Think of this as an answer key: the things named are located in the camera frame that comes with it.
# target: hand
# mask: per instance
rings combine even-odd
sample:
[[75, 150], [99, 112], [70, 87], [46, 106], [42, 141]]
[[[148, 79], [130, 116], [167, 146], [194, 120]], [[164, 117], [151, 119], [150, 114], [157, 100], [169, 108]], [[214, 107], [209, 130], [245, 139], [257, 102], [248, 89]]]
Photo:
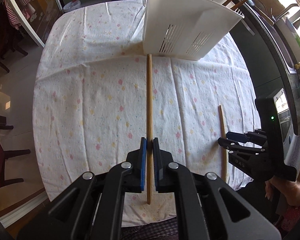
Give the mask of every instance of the hand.
[[266, 181], [266, 197], [273, 196], [273, 188], [276, 187], [287, 199], [290, 206], [300, 206], [300, 172], [296, 181], [289, 181], [273, 176]]

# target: white tablecloth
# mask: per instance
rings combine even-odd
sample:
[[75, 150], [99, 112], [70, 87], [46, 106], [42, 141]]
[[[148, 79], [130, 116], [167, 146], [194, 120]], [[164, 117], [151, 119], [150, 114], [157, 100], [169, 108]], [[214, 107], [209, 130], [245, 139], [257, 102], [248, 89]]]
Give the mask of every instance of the white tablecloth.
[[[50, 200], [83, 172], [123, 162], [146, 136], [146, 0], [97, 4], [57, 20], [42, 53], [34, 88], [38, 164]], [[260, 128], [255, 93], [230, 34], [200, 61], [153, 57], [154, 136], [192, 172], [221, 175], [218, 106], [226, 129]], [[228, 163], [233, 189], [250, 178]], [[173, 194], [126, 194], [123, 226], [176, 215]]]

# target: red clothing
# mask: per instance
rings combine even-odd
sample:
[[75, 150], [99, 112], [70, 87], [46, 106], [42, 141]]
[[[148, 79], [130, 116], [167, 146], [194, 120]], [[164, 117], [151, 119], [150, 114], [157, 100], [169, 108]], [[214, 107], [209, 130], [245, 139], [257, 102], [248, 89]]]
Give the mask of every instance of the red clothing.
[[289, 232], [300, 218], [300, 207], [289, 206], [286, 213], [283, 215], [283, 220], [280, 225], [281, 229]]

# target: door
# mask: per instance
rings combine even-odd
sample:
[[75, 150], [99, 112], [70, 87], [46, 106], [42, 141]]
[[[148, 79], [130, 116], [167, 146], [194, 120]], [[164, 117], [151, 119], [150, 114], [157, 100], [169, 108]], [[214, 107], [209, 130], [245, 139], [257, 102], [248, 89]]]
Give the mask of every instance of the door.
[[10, 24], [16, 29], [23, 26], [34, 41], [42, 47], [47, 41], [53, 24], [62, 15], [56, 0], [4, 0], [3, 3]]

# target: handheld device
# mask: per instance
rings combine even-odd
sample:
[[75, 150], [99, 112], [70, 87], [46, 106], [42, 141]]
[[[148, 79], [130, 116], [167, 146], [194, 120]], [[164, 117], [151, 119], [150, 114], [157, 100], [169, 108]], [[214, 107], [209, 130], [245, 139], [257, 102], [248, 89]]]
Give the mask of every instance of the handheld device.
[[293, 132], [284, 89], [255, 100], [266, 133], [274, 175], [295, 181], [300, 171], [300, 136]]
[[[144, 189], [146, 139], [109, 172], [82, 174], [21, 229], [17, 240], [119, 240], [126, 192]], [[174, 192], [179, 239], [279, 240], [265, 217], [215, 173], [199, 175], [173, 161], [153, 140], [154, 180], [159, 193]]]
[[[219, 138], [229, 150], [229, 163], [253, 179], [269, 180], [274, 175], [295, 181], [300, 171], [300, 136], [293, 132], [289, 105], [284, 89], [255, 100], [261, 129], [244, 134], [228, 132]], [[239, 144], [252, 142], [261, 148]]]

